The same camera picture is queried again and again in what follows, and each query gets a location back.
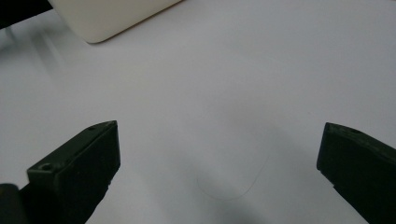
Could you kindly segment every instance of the black plastic part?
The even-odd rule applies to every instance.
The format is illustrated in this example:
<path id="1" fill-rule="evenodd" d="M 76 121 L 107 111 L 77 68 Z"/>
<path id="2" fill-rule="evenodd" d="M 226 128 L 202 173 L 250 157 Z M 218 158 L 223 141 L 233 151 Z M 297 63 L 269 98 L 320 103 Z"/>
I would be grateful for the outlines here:
<path id="1" fill-rule="evenodd" d="M 116 121 L 82 131 L 28 171 L 21 190 L 31 223 L 85 223 L 120 168 Z"/>
<path id="2" fill-rule="evenodd" d="M 28 224 L 18 187 L 12 184 L 0 185 L 0 223 Z"/>
<path id="3" fill-rule="evenodd" d="M 0 29 L 52 9 L 47 0 L 1 0 Z"/>
<path id="4" fill-rule="evenodd" d="M 396 223 L 394 148 L 360 131 L 326 123 L 317 167 L 369 223 Z"/>

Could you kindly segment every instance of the black clamp jaw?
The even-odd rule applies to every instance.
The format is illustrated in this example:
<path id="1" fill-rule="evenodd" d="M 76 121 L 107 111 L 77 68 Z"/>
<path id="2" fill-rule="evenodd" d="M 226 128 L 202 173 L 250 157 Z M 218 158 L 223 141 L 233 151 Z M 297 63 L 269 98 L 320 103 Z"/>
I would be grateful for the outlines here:
<path id="1" fill-rule="evenodd" d="M 119 168 L 117 122 L 93 125 L 29 168 L 23 189 L 0 185 L 0 223 L 85 223 Z"/>
<path id="2" fill-rule="evenodd" d="M 345 126 L 327 123 L 318 169 L 370 224 L 396 224 L 396 150 Z"/>

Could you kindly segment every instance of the screw hole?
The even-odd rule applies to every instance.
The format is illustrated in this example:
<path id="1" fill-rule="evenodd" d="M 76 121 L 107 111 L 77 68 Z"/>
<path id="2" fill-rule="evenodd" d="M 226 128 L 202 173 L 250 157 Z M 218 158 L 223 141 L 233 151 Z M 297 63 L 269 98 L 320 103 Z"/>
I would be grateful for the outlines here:
<path id="1" fill-rule="evenodd" d="M 40 169 L 40 170 L 44 170 L 44 171 L 52 170 L 52 164 L 50 164 L 50 163 L 42 164 L 42 165 L 39 167 L 39 169 Z"/>

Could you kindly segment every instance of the white object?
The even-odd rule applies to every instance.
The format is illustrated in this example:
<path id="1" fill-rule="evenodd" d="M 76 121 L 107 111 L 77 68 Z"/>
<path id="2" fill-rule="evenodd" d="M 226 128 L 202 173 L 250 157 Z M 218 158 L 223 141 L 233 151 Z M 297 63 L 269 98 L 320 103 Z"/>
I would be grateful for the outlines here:
<path id="1" fill-rule="evenodd" d="M 181 0 L 49 0 L 77 35 L 97 43 Z"/>

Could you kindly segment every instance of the white table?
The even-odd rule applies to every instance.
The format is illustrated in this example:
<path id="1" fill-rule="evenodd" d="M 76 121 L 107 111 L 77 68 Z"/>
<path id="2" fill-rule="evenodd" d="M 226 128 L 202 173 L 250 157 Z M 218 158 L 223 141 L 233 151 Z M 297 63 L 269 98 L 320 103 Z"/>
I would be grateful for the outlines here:
<path id="1" fill-rule="evenodd" d="M 326 121 L 396 147 L 396 2 L 186 0 L 89 45 L 0 31 L 0 183 L 98 122 L 121 168 L 88 223 L 366 223 L 316 169 Z"/>

